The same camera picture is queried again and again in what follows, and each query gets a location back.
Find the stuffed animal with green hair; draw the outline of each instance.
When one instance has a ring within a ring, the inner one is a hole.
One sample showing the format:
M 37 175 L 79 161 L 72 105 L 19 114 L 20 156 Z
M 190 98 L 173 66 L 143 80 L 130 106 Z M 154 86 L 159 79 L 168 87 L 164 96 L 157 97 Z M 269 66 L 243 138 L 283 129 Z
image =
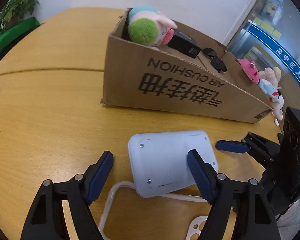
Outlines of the stuffed animal with green hair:
M 178 28 L 174 21 L 152 7 L 138 6 L 128 15 L 131 41 L 145 46 L 167 45 Z

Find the white cloth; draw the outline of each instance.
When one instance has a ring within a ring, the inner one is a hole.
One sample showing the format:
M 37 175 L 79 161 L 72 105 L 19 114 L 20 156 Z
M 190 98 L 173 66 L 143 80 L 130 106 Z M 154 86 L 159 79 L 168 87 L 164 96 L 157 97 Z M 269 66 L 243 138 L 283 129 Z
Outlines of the white cloth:
M 277 221 L 281 240 L 292 240 L 300 230 L 300 199 Z

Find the pink plush nose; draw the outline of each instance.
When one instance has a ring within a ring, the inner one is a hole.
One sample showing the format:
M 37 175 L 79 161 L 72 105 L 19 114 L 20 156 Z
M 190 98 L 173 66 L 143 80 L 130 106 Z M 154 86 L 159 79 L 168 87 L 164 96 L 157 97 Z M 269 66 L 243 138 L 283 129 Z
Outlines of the pink plush nose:
M 174 29 L 170 29 L 162 40 L 163 45 L 167 45 L 174 35 Z

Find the potted plant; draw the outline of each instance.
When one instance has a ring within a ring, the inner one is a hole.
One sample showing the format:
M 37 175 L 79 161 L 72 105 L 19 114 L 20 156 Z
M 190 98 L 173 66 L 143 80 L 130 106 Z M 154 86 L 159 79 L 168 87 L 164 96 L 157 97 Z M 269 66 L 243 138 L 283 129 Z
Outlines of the potted plant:
M 32 15 L 37 0 L 9 0 L 0 12 L 0 34 L 13 27 L 29 12 Z

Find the plant pot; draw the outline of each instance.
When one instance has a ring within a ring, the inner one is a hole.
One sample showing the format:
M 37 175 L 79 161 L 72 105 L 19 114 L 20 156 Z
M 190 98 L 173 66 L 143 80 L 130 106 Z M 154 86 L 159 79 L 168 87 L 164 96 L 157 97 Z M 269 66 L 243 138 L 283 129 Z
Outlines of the plant pot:
M 12 16 L 11 20 L 6 22 L 6 24 L 5 24 L 6 28 L 7 29 L 12 28 L 14 25 L 16 25 L 18 23 L 18 20 L 19 20 L 19 18 L 17 15 Z

